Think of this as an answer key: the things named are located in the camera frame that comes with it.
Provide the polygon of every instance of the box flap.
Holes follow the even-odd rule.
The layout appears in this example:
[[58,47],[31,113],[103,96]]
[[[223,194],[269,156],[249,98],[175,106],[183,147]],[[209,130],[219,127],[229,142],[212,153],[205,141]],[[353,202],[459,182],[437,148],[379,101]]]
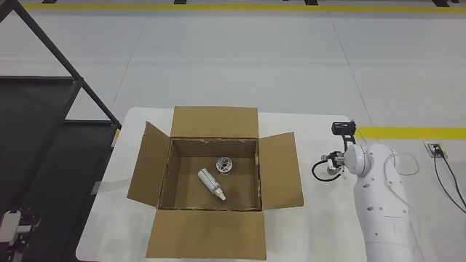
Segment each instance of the box flap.
[[170,137],[150,122],[146,122],[138,160],[127,195],[129,199],[157,206],[169,146]]
[[158,210],[146,257],[265,260],[264,214]]
[[257,108],[178,106],[174,138],[258,138]]
[[264,210],[304,204],[294,132],[259,139]]

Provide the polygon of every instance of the white floor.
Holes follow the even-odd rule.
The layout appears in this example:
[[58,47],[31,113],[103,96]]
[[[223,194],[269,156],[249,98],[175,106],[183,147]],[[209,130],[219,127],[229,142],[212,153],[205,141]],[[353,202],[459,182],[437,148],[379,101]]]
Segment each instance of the white floor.
[[[466,14],[31,14],[121,121],[133,106],[217,105],[340,114],[364,126],[465,126]],[[0,74],[67,75],[16,15],[0,39]],[[68,117],[105,118],[84,93]],[[465,215],[441,191],[422,141],[384,143],[421,164],[407,177],[420,261],[464,261]],[[443,145],[466,188],[466,142]]]

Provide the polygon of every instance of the black cable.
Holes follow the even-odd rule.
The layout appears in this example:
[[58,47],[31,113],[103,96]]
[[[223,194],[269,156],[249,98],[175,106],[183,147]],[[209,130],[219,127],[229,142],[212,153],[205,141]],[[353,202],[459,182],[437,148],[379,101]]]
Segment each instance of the black cable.
[[[457,188],[458,195],[459,195],[459,197],[461,198],[461,200],[463,201],[463,204],[464,204],[465,201],[463,200],[462,195],[461,195],[460,192],[459,192],[458,183],[457,183],[457,178],[456,178],[456,176],[454,175],[453,171],[451,171],[450,165],[449,165],[449,163],[446,161],[445,156],[443,155],[443,152],[442,152],[441,156],[442,156],[443,160],[445,161],[445,163],[447,164],[448,168],[450,169],[450,173],[453,175],[453,179],[454,179],[454,182],[455,182],[455,187]],[[435,174],[437,175],[437,180],[438,180],[440,186],[442,186],[443,191],[445,191],[445,193],[446,193],[446,195],[449,197],[449,199],[450,199],[462,212],[466,213],[466,210],[463,210],[462,207],[460,207],[460,206],[457,204],[457,202],[454,201],[454,199],[450,196],[450,194],[448,193],[448,191],[445,189],[445,186],[443,186],[443,183],[442,183],[442,181],[440,180],[440,177],[438,176],[437,162],[436,162],[435,156],[434,156],[434,168],[435,168]]]
[[331,182],[331,181],[334,181],[336,179],[338,179],[338,177],[340,177],[340,173],[333,177],[333,178],[329,178],[329,179],[322,179],[322,178],[319,178],[316,174],[315,174],[315,168],[317,168],[317,166],[319,166],[320,164],[325,164],[327,163],[327,160],[323,160],[323,161],[319,161],[317,163],[314,164],[314,166],[312,166],[312,169],[311,169],[311,172],[312,172],[312,175],[314,176],[315,179],[319,180],[319,181],[322,181],[322,182]]

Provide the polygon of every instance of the power cord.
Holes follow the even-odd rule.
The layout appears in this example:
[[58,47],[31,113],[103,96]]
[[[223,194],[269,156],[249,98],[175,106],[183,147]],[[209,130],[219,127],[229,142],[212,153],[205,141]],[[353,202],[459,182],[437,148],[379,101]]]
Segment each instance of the power cord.
[[312,172],[312,175],[314,176],[314,178],[321,181],[321,182],[331,182],[331,181],[334,181],[334,180],[338,179],[341,176],[340,173],[338,173],[338,175],[336,175],[335,177],[332,177],[332,178],[329,178],[329,179],[319,178],[315,174],[315,168],[317,168],[317,166],[319,166],[320,164],[325,164],[325,163],[327,163],[327,160],[319,161],[319,162],[315,163],[314,166],[312,166],[311,172]]
[[448,161],[446,161],[446,158],[445,158],[445,154],[443,153],[443,150],[442,148],[439,146],[439,145],[435,145],[434,146],[434,168],[435,168],[435,174],[437,175],[437,180],[440,184],[440,186],[442,186],[442,189],[443,191],[445,191],[446,195],[449,197],[449,199],[454,203],[454,205],[456,205],[463,213],[466,213],[466,210],[464,210],[462,207],[460,207],[457,202],[454,201],[454,199],[451,197],[451,195],[448,193],[448,191],[445,189],[445,186],[443,186],[443,183],[442,181],[440,180],[440,177],[438,176],[438,171],[437,171],[437,161],[436,161],[436,155],[440,155],[442,157],[442,159],[444,160],[446,166],[448,167],[451,175],[453,176],[453,180],[454,180],[454,187],[455,189],[457,190],[457,193],[459,195],[459,198],[461,199],[461,202],[463,203],[463,205],[465,206],[466,208],[466,202],[465,200],[463,199],[463,196],[461,195],[461,192],[459,192],[459,187],[458,187],[458,182],[457,182],[457,177],[455,176],[455,174],[453,173],[453,170],[451,170],[451,167],[450,167],[450,164],[448,163]]

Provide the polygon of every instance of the white cable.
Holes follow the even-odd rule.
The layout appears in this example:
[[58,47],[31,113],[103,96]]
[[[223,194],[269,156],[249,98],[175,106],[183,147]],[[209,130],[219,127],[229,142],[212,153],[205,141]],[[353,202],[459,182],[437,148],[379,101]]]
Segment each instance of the white cable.
[[413,154],[411,154],[411,153],[399,153],[399,154],[395,154],[395,155],[392,155],[392,156],[402,156],[402,155],[411,156],[414,159],[414,161],[416,162],[417,168],[416,168],[416,171],[414,171],[413,173],[400,173],[397,170],[398,174],[400,174],[402,176],[411,176],[411,175],[416,175],[417,173],[419,173],[419,169],[420,169],[419,163],[418,163],[416,157]]
[[413,159],[416,161],[416,164],[417,164],[417,171],[414,172],[414,173],[410,173],[410,174],[406,174],[404,176],[410,176],[410,175],[414,175],[414,174],[417,174],[419,172],[419,163],[417,162],[417,159],[416,157],[413,155],[413,154],[410,154],[410,153],[400,153],[400,154],[391,154],[390,156],[388,156],[386,159],[385,159],[385,162],[384,162],[384,177],[385,177],[385,185],[388,187],[388,189],[399,199],[401,200],[408,208],[410,211],[412,211],[414,213],[414,215],[416,216],[416,221],[417,221],[417,225],[418,225],[418,231],[417,231],[417,234],[414,234],[414,229],[413,229],[413,226],[411,225],[411,230],[413,231],[413,234],[414,234],[414,240],[416,242],[416,247],[414,247],[413,249],[413,252],[419,248],[419,251],[421,252],[422,254],[422,251],[421,251],[421,247],[419,246],[419,243],[417,242],[418,240],[418,237],[420,238],[421,237],[421,221],[419,219],[419,216],[417,215],[416,213],[416,210],[414,210],[414,208],[409,205],[409,203],[404,200],[403,198],[401,198],[401,196],[399,196],[396,192],[393,191],[391,185],[390,185],[390,182],[388,181],[388,178],[387,178],[387,161],[388,159],[390,159],[390,157],[393,157],[393,164],[395,166],[395,160],[396,160],[396,156],[400,156],[400,155],[410,155],[413,157]]

